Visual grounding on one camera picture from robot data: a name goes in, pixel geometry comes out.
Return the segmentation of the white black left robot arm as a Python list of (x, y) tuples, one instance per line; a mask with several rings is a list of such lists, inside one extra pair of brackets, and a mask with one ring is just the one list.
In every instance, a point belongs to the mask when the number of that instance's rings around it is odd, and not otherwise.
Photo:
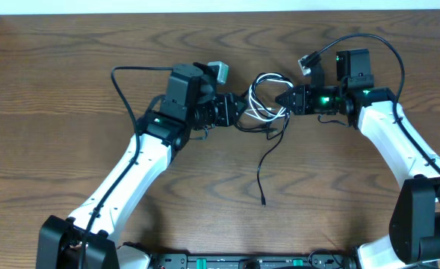
[(118, 240), (144, 194), (191, 141), (192, 131), (234, 125), (247, 102), (216, 84), (168, 85), (135, 120), (129, 145), (101, 185), (68, 218), (41, 226), (37, 268), (148, 268), (150, 254)]

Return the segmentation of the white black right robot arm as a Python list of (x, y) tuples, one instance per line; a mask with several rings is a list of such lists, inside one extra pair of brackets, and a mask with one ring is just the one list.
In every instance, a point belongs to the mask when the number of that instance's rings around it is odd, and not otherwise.
[(388, 234), (356, 251), (358, 268), (409, 268), (440, 260), (440, 157), (414, 129), (387, 87), (375, 87), (369, 64), (338, 64), (340, 85), (312, 81), (278, 95), (276, 103), (296, 115), (347, 116), (377, 148), (400, 187)]

